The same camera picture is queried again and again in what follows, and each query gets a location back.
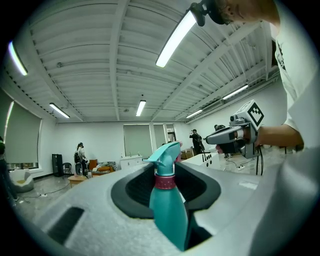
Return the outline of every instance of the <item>wooden table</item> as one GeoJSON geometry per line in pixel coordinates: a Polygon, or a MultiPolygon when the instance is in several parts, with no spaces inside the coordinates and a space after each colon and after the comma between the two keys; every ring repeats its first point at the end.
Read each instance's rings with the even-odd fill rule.
{"type": "Polygon", "coordinates": [[[75,184],[75,185],[76,185],[76,184],[79,184],[79,183],[87,180],[87,177],[86,177],[86,176],[77,176],[77,177],[75,177],[75,176],[73,175],[73,176],[68,177],[68,180],[69,180],[70,186],[71,186],[71,188],[72,188],[72,184],[75,184]]]}

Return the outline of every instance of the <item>white ceiling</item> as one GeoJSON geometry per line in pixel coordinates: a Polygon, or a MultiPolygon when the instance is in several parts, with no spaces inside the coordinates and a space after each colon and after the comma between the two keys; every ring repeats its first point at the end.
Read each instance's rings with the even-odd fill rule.
{"type": "Polygon", "coordinates": [[[13,44],[28,74],[8,56],[6,81],[57,122],[185,121],[274,68],[264,22],[194,25],[165,68],[158,55],[192,1],[55,0],[27,20],[13,44]],[[139,101],[145,109],[136,117],[139,101]],[[49,103],[71,118],[52,113],[49,103]]]}

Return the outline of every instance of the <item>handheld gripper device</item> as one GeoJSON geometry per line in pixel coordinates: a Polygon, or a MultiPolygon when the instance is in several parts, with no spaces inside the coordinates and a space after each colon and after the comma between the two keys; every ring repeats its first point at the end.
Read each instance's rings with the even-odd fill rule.
{"type": "Polygon", "coordinates": [[[215,131],[207,136],[205,141],[207,144],[219,145],[226,154],[240,152],[247,159],[254,158],[259,156],[255,141],[263,119],[261,109],[251,100],[230,116],[229,127],[215,131]],[[244,138],[244,128],[250,131],[249,139],[244,138]]]}

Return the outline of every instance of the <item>person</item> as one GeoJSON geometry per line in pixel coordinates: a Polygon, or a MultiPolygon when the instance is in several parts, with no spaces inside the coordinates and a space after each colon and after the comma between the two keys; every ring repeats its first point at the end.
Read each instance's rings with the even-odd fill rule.
{"type": "Polygon", "coordinates": [[[87,158],[85,155],[85,150],[84,150],[84,144],[80,142],[78,146],[76,147],[76,151],[80,157],[80,163],[82,165],[82,172],[85,173],[85,170],[87,169],[87,158]]]}
{"type": "MultiPolygon", "coordinates": [[[[212,0],[210,4],[211,18],[218,24],[264,20],[276,27],[275,57],[289,109],[320,72],[318,52],[299,21],[278,0],[212,0]]],[[[250,138],[248,128],[243,130],[243,137],[250,138]]],[[[294,147],[303,143],[295,122],[287,113],[283,125],[260,127],[255,145],[294,147]]],[[[222,153],[219,145],[216,149],[222,153]]]]}
{"type": "Polygon", "coordinates": [[[4,194],[9,198],[8,192],[12,195],[14,201],[18,201],[19,197],[15,191],[14,185],[10,179],[7,162],[5,160],[6,145],[0,136],[0,179],[4,194]]]}
{"type": "Polygon", "coordinates": [[[193,147],[195,150],[195,153],[198,155],[202,151],[202,137],[197,133],[196,129],[192,130],[192,133],[190,133],[189,138],[192,139],[193,147]]]}
{"type": "MultiPolygon", "coordinates": [[[[223,124],[220,124],[220,125],[217,125],[217,124],[216,124],[216,125],[214,126],[215,131],[218,131],[218,130],[223,129],[223,128],[226,128],[223,124]]],[[[233,157],[234,157],[234,154],[233,154],[233,153],[230,153],[230,157],[233,158],[233,157]]],[[[224,154],[224,158],[225,158],[225,159],[228,159],[228,158],[229,158],[229,154],[228,154],[228,153],[225,153],[225,154],[224,154]]]]}

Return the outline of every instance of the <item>teal spray bottle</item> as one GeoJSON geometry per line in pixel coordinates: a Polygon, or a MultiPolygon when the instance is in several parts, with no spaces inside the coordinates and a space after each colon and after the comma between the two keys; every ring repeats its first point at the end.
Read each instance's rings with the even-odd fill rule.
{"type": "Polygon", "coordinates": [[[185,205],[175,183],[173,163],[180,154],[180,143],[161,146],[145,162],[157,165],[155,185],[151,192],[149,207],[154,222],[161,232],[181,251],[185,250],[188,217],[185,205]]]}

